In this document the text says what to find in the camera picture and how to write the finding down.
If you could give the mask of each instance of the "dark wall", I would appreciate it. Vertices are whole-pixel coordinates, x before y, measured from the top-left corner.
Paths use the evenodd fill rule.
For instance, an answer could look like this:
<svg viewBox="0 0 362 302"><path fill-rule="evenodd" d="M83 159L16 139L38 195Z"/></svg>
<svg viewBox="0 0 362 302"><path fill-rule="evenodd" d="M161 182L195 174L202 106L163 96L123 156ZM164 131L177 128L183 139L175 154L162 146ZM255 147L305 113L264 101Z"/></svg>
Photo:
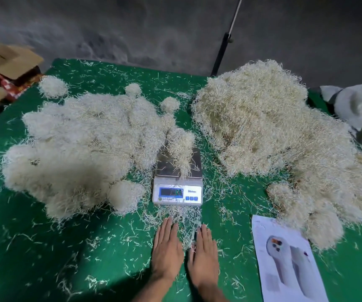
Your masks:
<svg viewBox="0 0 362 302"><path fill-rule="evenodd" d="M0 41L208 75L238 0L0 0ZM362 83L362 0L243 0L219 73L275 59L308 86Z"/></svg>

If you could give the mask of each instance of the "green tabletop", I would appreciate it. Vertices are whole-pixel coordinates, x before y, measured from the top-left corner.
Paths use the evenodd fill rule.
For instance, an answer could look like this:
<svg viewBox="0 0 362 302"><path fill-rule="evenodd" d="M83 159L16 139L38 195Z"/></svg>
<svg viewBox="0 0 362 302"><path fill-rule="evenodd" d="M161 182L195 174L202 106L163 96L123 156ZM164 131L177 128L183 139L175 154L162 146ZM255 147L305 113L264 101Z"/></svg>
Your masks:
<svg viewBox="0 0 362 302"><path fill-rule="evenodd" d="M131 82L158 104L167 96L182 102L177 125L193 129L188 104L206 78L96 61L55 60L48 74L70 85L70 94L124 93ZM23 113L43 98L35 86L0 115L0 156L25 135ZM202 222L219 240L219 285L231 301L261 301L250 215L271 216L264 187L270 178L226 179L215 166L215 153L204 138L207 200ZM154 212L153 204L148 209ZM144 231L137 213L114 216L108 209L77 216L63 226L51 223L44 206L25 194L3 188L0 178L0 301L127 301L148 277L155 229ZM335 250L316 255L330 301L362 300L362 228L347 229ZM189 301L194 295L182 269L166 301Z"/></svg>

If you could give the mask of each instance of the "metal rod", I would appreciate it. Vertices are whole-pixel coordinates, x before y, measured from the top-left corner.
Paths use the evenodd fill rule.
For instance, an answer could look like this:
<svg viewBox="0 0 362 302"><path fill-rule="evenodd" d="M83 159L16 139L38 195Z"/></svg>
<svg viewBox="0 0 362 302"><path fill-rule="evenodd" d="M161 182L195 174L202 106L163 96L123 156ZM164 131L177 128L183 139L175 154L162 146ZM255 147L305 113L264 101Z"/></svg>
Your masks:
<svg viewBox="0 0 362 302"><path fill-rule="evenodd" d="M235 12L234 12L234 17L233 17L233 20L231 22L230 29L229 29L228 33L225 33L224 36L223 36L222 44L220 45L220 49L219 49L219 52L217 54L216 61L214 62L213 69L212 69L211 74L210 74L211 77L216 76L217 72L219 71L219 67L220 67L220 64L222 63L224 53L226 52L227 45L228 45L229 40L231 38L231 31L232 31L232 29L234 27L234 22L235 22L235 20L237 18L237 14L238 14L238 11L240 9L242 1L243 0L239 0L237 8L235 9Z"/></svg>

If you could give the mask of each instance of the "white paper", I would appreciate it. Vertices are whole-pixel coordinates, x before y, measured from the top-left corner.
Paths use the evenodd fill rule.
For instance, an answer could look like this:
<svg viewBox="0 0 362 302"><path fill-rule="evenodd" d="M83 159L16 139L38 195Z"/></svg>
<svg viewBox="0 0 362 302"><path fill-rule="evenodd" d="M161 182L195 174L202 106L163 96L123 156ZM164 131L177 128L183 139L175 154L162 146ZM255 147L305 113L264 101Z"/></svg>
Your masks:
<svg viewBox="0 0 362 302"><path fill-rule="evenodd" d="M254 215L252 234L264 302L327 302L308 240L274 218Z"/></svg>

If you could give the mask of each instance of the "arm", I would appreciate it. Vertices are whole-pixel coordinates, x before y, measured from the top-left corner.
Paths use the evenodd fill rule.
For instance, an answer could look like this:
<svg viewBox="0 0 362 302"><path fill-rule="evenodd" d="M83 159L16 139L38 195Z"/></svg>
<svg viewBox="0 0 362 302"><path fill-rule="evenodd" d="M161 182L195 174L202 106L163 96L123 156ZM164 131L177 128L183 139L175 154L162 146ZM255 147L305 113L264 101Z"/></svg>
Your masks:
<svg viewBox="0 0 362 302"><path fill-rule="evenodd" d="M184 261L184 251L177 237L178 224L165 218L154 237L152 275L133 302L160 302L173 284Z"/></svg>
<svg viewBox="0 0 362 302"><path fill-rule="evenodd" d="M196 234L196 247L189 250L188 271L192 283L205 302L228 302L217 286L219 279L219 258L217 243L212 240L211 231L202 225Z"/></svg>

